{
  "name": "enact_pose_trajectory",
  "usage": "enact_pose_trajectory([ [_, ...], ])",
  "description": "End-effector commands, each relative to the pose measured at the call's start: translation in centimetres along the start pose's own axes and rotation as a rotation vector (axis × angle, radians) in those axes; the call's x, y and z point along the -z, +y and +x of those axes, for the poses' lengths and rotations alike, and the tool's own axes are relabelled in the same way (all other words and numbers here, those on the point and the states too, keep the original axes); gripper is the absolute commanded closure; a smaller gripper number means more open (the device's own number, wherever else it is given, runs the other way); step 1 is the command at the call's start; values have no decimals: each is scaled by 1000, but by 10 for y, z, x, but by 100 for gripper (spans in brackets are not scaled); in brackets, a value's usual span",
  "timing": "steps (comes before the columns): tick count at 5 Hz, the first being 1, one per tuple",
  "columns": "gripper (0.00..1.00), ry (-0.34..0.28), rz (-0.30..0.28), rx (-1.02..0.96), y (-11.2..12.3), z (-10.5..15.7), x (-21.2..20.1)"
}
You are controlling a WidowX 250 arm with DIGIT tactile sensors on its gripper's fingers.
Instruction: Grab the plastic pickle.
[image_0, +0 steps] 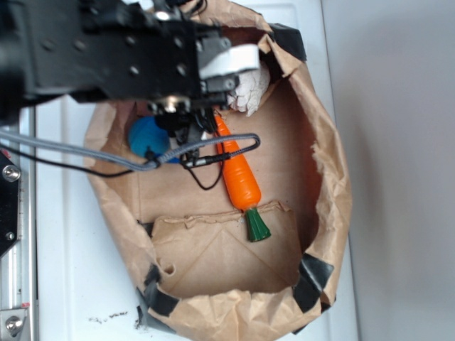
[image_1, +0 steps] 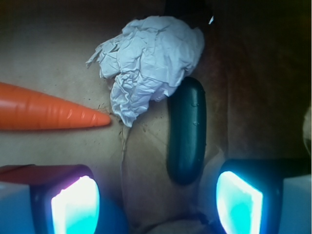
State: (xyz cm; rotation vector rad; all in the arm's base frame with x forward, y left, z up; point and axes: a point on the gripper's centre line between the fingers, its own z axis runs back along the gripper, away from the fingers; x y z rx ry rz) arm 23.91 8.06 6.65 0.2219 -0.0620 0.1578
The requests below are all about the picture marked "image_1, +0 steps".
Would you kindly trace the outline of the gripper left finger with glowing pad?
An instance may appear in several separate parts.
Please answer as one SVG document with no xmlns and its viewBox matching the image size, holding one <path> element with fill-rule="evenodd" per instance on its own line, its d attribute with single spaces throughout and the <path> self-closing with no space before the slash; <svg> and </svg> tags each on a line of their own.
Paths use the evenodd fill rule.
<svg viewBox="0 0 312 234">
<path fill-rule="evenodd" d="M 0 168 L 2 234 L 93 234 L 100 194 L 85 165 Z"/>
</svg>

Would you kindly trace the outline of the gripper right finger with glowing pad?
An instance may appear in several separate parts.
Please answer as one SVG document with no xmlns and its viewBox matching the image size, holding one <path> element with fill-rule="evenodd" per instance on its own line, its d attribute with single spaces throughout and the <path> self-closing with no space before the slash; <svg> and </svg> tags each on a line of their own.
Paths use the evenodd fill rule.
<svg viewBox="0 0 312 234">
<path fill-rule="evenodd" d="M 311 160 L 230 159 L 215 201 L 223 234 L 310 234 Z"/>
</svg>

